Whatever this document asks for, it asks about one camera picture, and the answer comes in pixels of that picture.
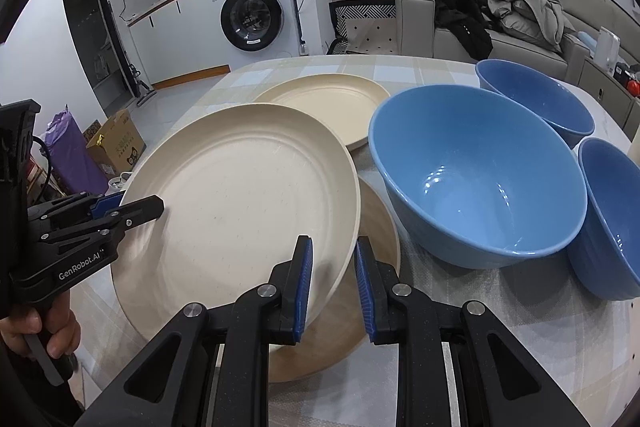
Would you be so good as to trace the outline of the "person's left hand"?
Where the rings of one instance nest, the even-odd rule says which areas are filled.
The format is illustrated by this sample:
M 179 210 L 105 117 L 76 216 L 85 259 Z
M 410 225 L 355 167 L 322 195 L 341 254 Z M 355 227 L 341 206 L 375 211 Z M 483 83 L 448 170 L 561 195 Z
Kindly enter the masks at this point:
M 6 347 L 23 357 L 32 355 L 26 336 L 36 335 L 41 329 L 47 329 L 51 334 L 46 347 L 51 358 L 71 355 L 78 348 L 81 327 L 70 309 L 69 291 L 53 300 L 44 319 L 36 309 L 20 308 L 1 320 L 1 336 Z

